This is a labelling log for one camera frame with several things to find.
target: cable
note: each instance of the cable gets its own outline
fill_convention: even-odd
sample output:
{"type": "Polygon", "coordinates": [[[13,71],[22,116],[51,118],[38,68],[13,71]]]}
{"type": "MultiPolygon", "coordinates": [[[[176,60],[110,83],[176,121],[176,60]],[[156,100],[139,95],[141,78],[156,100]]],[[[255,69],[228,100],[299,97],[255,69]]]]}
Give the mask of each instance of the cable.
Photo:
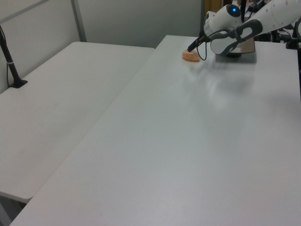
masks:
{"type": "Polygon", "coordinates": [[[201,57],[201,55],[200,55],[200,53],[199,53],[199,51],[198,51],[198,47],[199,47],[203,42],[201,42],[199,45],[197,45],[198,56],[199,56],[199,58],[201,58],[201,60],[203,60],[203,61],[207,60],[207,43],[208,43],[208,39],[209,39],[212,35],[214,35],[214,34],[216,34],[216,33],[218,33],[218,32],[221,32],[221,30],[218,30],[218,31],[216,31],[216,32],[213,32],[213,33],[210,34],[208,37],[206,37],[206,41],[205,41],[205,58],[204,58],[204,59],[201,57]]]}
{"type": "Polygon", "coordinates": [[[9,82],[8,82],[8,64],[6,63],[6,82],[8,83],[8,87],[10,88],[9,82]]]}
{"type": "Polygon", "coordinates": [[[249,20],[249,19],[251,18],[252,14],[253,14],[253,12],[251,12],[251,14],[250,14],[250,16],[248,17],[248,19],[247,19],[247,20],[249,20]]]}
{"type": "Polygon", "coordinates": [[[6,37],[5,37],[4,31],[2,30],[1,25],[0,25],[0,31],[1,31],[1,33],[2,33],[2,35],[3,35],[4,41],[6,42],[6,37]]]}

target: tabletop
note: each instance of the tabletop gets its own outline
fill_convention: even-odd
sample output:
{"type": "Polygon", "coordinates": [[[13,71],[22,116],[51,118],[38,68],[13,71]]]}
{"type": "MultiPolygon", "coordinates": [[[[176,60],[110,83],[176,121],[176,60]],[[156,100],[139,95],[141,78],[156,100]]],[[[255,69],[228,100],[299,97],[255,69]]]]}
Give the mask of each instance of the tabletop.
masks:
{"type": "Polygon", "coordinates": [[[12,226],[301,222],[296,51],[187,62],[194,40],[165,37],[12,226]]]}
{"type": "Polygon", "coordinates": [[[28,202],[152,48],[75,42],[0,95],[0,195],[28,202]]]}

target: black cable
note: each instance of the black cable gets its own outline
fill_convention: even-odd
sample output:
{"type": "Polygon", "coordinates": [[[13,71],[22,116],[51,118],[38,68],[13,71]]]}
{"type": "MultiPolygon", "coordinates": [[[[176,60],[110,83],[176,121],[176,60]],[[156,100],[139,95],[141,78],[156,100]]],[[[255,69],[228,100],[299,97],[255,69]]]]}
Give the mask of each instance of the black cable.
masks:
{"type": "Polygon", "coordinates": [[[246,13],[246,0],[241,0],[240,3],[240,11],[241,11],[241,21],[245,21],[245,13],[246,13]]]}
{"type": "Polygon", "coordinates": [[[0,31],[1,31],[1,33],[2,33],[2,35],[3,35],[4,41],[6,41],[6,37],[5,37],[4,31],[2,30],[1,25],[0,25],[0,31]]]}
{"type": "Polygon", "coordinates": [[[248,19],[247,19],[247,20],[249,20],[249,19],[251,18],[252,14],[253,14],[253,12],[251,12],[251,14],[250,14],[250,16],[248,17],[248,19]]]}
{"type": "Polygon", "coordinates": [[[8,64],[6,63],[6,82],[8,83],[8,87],[10,88],[9,82],[8,82],[8,64]]]}
{"type": "Polygon", "coordinates": [[[201,60],[203,60],[203,61],[207,60],[207,42],[208,42],[208,39],[209,39],[212,35],[214,35],[214,34],[216,34],[216,33],[218,33],[218,32],[221,32],[221,30],[216,31],[216,32],[213,32],[213,33],[210,34],[208,37],[206,37],[206,41],[205,41],[205,58],[204,58],[204,59],[201,57],[201,55],[200,55],[200,53],[199,53],[199,51],[198,51],[198,47],[199,47],[203,42],[201,42],[199,45],[197,45],[198,56],[199,56],[199,58],[201,58],[201,60]]]}
{"type": "Polygon", "coordinates": [[[207,42],[206,42],[206,45],[205,45],[205,49],[206,49],[206,53],[205,53],[205,59],[203,59],[198,51],[198,47],[202,44],[202,42],[197,46],[197,52],[198,52],[198,56],[199,58],[201,58],[202,61],[205,61],[207,59],[207,42]]]}

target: gray wall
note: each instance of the gray wall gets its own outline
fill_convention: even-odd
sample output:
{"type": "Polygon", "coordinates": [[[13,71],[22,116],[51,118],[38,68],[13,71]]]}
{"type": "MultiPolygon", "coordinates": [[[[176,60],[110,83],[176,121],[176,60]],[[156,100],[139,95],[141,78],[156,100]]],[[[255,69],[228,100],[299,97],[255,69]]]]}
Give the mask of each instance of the gray wall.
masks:
{"type": "Polygon", "coordinates": [[[75,0],[88,42],[155,48],[169,35],[198,36],[201,0],[75,0]]]}
{"type": "MultiPolygon", "coordinates": [[[[79,41],[70,0],[49,0],[1,26],[21,78],[79,41]]],[[[0,51],[0,93],[6,89],[6,60],[0,51]]]]}

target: orange object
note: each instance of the orange object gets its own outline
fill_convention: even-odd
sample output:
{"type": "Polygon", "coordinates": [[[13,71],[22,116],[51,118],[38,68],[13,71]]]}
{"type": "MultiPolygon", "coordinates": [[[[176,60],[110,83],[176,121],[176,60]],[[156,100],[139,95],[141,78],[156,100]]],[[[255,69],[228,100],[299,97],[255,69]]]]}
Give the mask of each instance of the orange object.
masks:
{"type": "Polygon", "coordinates": [[[191,52],[188,52],[188,50],[185,50],[182,53],[182,58],[185,60],[195,61],[195,62],[199,62],[201,60],[201,58],[199,58],[198,53],[194,50],[191,52]]]}

